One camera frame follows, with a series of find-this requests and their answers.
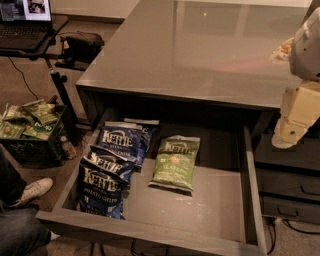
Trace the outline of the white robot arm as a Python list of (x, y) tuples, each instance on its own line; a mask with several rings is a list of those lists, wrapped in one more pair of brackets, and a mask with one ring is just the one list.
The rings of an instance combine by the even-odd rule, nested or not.
[(282, 96), (280, 117), (272, 145), (288, 149), (320, 118), (320, 1), (312, 0), (300, 28), (273, 54), (276, 61), (287, 59), (293, 75), (302, 79), (296, 89)]

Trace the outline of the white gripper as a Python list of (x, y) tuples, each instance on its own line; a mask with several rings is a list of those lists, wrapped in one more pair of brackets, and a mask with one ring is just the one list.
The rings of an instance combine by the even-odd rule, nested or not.
[(320, 83), (303, 81), (283, 95), (281, 118), (274, 129), (271, 143), (288, 149), (295, 146), (320, 117)]

